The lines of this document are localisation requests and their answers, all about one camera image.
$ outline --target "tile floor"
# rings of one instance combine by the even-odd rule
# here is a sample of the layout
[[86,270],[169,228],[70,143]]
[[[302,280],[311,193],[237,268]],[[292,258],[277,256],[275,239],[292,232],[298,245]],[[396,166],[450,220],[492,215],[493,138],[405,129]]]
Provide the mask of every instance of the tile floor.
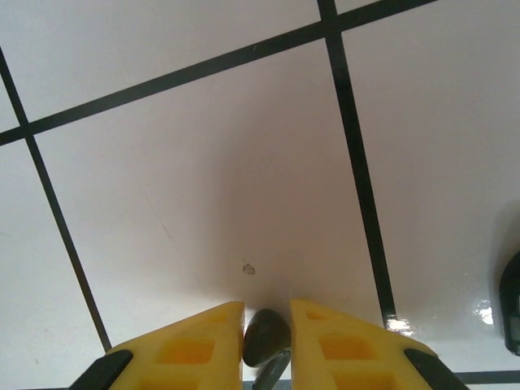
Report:
[[427,2],[336,0],[357,119],[315,0],[5,1],[30,123],[0,89],[0,388],[68,386],[98,333],[289,297],[399,327],[456,372],[517,370],[492,308],[520,250],[520,3]]

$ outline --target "black object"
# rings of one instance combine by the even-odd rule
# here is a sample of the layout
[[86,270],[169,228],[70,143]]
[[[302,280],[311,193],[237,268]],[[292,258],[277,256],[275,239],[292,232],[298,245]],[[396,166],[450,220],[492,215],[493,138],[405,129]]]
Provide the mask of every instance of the black object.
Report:
[[253,389],[270,390],[291,360],[291,329],[274,310],[255,313],[245,331],[242,357],[251,367],[261,367]]
[[505,347],[520,356],[520,252],[505,267],[498,292]]
[[132,358],[126,349],[100,357],[68,390],[108,390]]
[[413,348],[405,349],[405,355],[432,390],[467,390],[437,356]]

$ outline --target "yellow plastic part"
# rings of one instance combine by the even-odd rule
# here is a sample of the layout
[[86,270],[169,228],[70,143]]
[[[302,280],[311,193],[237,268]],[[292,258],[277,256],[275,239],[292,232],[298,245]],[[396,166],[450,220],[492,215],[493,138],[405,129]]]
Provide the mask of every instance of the yellow plastic part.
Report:
[[242,389],[244,303],[228,302],[114,347],[133,359],[110,390]]
[[310,301],[291,312],[293,390],[431,390],[403,353],[426,345]]

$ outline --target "small stain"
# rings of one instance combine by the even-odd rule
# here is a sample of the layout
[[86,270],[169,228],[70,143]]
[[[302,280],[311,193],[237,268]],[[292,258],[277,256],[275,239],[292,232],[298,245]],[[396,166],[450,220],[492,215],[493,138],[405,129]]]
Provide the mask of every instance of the small stain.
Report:
[[249,263],[242,267],[242,272],[244,272],[246,275],[254,275],[257,273],[257,271],[254,269],[254,266]]

